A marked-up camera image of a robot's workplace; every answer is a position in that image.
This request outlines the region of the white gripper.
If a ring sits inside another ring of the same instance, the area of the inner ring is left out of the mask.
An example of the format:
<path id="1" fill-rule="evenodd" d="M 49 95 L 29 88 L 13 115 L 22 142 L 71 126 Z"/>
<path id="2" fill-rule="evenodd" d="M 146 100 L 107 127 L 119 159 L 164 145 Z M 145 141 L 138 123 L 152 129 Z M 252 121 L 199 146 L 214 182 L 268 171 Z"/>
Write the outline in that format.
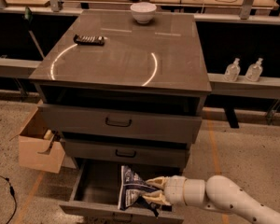
<path id="1" fill-rule="evenodd" d="M 146 183 L 153 186 L 157 190 L 150 193 L 144 193 L 142 197 L 149 203 L 155 203 L 159 205 L 176 205 L 184 204 L 184 184 L 186 178 L 184 176 L 174 175 L 172 177 L 159 176 L 148 179 Z"/>

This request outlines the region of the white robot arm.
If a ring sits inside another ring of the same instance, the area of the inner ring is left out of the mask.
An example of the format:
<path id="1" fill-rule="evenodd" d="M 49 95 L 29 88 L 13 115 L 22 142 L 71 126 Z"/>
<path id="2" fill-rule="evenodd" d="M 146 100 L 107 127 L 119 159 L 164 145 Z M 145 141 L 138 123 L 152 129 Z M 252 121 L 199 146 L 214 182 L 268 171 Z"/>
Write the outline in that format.
<path id="1" fill-rule="evenodd" d="M 161 189 L 168 204 L 231 213 L 251 224 L 280 224 L 280 213 L 256 201 L 223 175 L 213 175 L 207 181 L 179 175 L 159 176 L 147 183 Z"/>

